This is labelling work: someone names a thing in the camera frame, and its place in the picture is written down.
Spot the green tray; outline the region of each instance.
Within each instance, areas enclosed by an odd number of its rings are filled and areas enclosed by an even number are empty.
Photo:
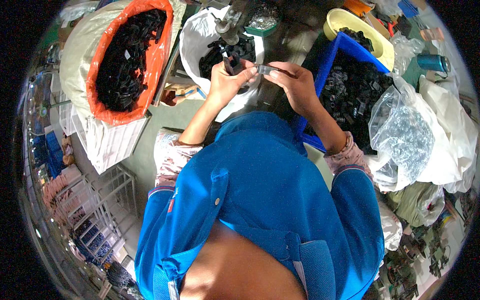
[[[248,34],[254,35],[254,36],[267,37],[275,31],[275,28],[276,28],[277,24],[278,24],[278,22],[275,25],[273,25],[273,27],[268,28],[266,30],[261,30],[261,29],[256,29],[256,28],[246,26],[245,27],[245,32],[248,33]]]

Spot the woman's left hand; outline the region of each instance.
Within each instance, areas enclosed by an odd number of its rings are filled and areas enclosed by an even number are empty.
[[[210,92],[206,104],[210,104],[219,110],[223,109],[238,93],[246,82],[254,82],[257,68],[251,61],[240,59],[244,70],[236,76],[230,76],[225,69],[223,61],[212,68],[212,80]]]

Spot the woman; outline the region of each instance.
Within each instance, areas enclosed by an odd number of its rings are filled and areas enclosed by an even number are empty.
[[[200,146],[254,80],[253,64],[242,63],[237,76],[213,67],[207,100],[180,137],[159,133],[135,258],[140,290],[146,299],[360,299],[384,254],[378,204],[363,153],[320,104],[308,70],[273,62],[292,76],[265,78],[324,143],[331,192],[273,113],[232,118]]]

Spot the blue polo shirt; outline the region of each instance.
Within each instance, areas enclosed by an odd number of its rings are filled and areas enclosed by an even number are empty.
[[[147,300],[179,299],[217,219],[288,268],[310,300],[360,299],[384,255],[368,175],[346,166],[329,192],[303,144],[272,113],[225,122],[175,188],[149,192],[135,258]]]

